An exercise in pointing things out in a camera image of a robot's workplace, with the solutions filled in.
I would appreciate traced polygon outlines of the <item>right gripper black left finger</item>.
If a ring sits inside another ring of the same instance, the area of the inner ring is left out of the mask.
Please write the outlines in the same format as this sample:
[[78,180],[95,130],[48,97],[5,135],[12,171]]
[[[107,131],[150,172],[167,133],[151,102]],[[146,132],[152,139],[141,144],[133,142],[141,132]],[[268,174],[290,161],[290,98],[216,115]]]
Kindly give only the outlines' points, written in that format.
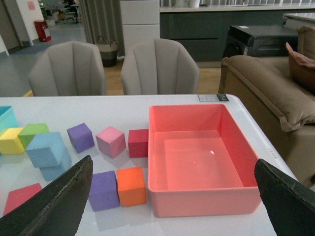
[[93,161],[87,155],[0,219],[2,236],[73,236],[88,200]]

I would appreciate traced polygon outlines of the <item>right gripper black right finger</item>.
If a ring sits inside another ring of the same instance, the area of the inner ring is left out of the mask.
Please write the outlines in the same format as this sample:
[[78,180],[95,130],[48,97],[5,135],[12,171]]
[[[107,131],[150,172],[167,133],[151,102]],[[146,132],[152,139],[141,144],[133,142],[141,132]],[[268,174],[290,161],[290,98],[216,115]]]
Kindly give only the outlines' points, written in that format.
[[263,159],[254,176],[268,217],[278,236],[315,234],[315,192]]

